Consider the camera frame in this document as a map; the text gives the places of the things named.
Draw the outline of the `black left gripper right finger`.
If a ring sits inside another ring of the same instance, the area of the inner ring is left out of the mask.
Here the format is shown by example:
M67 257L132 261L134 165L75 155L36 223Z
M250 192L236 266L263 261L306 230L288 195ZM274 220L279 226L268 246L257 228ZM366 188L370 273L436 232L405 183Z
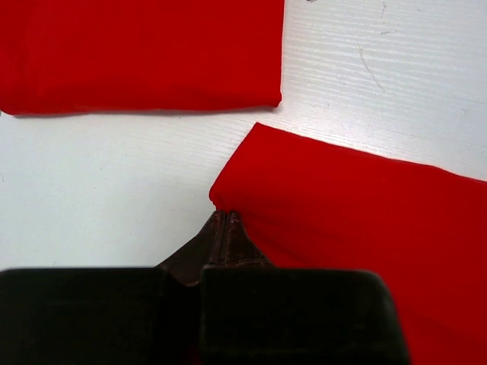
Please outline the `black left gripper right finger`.
M224 266L273 267L271 261L247 235L240 215L232 211L225 222Z

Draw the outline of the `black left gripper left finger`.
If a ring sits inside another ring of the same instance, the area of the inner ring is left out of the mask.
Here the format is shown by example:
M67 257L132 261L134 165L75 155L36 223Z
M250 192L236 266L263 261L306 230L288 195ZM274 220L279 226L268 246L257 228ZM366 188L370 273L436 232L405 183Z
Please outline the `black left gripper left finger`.
M203 267L213 262L213 256L219 255L226 220L227 215L224 211L214 211L201 230L158 264L158 268L167 272L183 286L198 285Z

